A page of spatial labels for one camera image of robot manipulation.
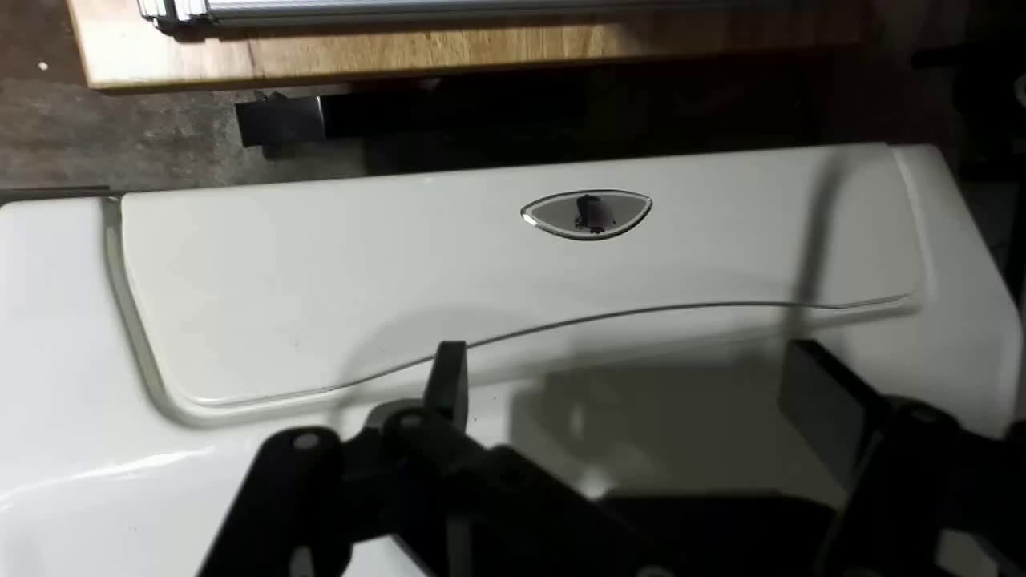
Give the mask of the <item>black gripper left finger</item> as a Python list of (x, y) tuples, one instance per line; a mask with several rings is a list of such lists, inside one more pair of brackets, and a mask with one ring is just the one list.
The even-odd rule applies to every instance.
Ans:
[(420, 399), (373, 409), (353, 440), (331, 426), (274, 431), (255, 454), (199, 577), (345, 577), (357, 549), (396, 539), (428, 577), (512, 577), (512, 553), (482, 520), (434, 504), (384, 437), (398, 409), (468, 423), (468, 347), (435, 350)]

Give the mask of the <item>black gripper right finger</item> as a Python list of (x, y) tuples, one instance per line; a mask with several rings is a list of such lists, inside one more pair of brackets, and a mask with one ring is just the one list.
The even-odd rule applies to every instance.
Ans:
[(818, 577), (956, 577), (936, 553), (972, 534), (1002, 577), (1026, 573), (1026, 447), (874, 392), (818, 340), (786, 347), (779, 409), (847, 489)]

